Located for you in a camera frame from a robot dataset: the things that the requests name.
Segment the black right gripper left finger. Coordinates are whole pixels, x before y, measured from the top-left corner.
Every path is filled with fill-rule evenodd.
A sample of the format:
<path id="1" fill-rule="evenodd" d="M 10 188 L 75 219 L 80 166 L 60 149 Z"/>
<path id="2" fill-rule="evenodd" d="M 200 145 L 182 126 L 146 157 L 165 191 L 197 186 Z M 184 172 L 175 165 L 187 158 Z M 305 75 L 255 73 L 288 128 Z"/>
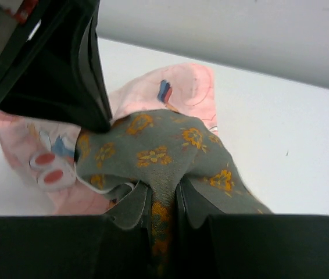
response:
<path id="1" fill-rule="evenodd" d="M 150 190 L 104 214 L 0 216 L 0 278 L 147 278 Z"/>

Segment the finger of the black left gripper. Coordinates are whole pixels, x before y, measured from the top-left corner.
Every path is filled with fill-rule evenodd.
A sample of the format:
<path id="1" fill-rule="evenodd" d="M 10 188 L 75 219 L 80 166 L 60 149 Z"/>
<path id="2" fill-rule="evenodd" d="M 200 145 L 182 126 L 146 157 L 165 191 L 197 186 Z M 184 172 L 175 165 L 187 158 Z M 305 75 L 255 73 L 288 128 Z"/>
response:
<path id="1" fill-rule="evenodd" d="M 0 110 L 104 133 L 98 1 L 0 1 Z"/>

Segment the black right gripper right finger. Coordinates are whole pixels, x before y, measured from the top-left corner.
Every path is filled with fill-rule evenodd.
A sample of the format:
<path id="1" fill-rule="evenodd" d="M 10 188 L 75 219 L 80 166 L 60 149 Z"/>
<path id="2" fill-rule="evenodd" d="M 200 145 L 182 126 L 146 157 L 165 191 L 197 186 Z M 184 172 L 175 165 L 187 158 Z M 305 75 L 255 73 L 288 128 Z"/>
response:
<path id="1" fill-rule="evenodd" d="M 226 214 L 187 178 L 176 205 L 180 278 L 329 279 L 329 216 Z"/>

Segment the pink bunny print pillowcase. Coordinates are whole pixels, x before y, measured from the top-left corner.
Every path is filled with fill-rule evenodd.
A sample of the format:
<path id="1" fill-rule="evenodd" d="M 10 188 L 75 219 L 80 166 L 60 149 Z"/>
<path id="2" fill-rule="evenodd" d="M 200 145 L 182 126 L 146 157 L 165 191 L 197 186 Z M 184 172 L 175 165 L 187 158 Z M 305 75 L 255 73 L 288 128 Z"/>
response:
<path id="1" fill-rule="evenodd" d="M 134 112 L 168 109 L 197 117 L 217 133 L 214 75 L 183 63 L 153 70 L 110 93 L 113 121 Z M 0 145 L 25 185 L 46 192 L 56 214 L 99 214 L 109 201 L 78 180 L 74 153 L 80 127 L 0 111 Z"/>

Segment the grey pillow with orange flowers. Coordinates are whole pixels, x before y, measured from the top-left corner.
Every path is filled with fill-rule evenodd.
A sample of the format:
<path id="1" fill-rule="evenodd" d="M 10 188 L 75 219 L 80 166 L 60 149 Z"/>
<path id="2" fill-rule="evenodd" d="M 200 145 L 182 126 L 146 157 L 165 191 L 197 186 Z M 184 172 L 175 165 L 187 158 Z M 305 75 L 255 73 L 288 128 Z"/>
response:
<path id="1" fill-rule="evenodd" d="M 224 213 L 269 212 L 245 186 L 220 138 L 200 119 L 170 110 L 133 113 L 105 134 L 81 132 L 76 173 L 113 202 L 137 183 L 152 188 L 152 273 L 157 278 L 174 276 L 174 201 L 183 177 Z"/>

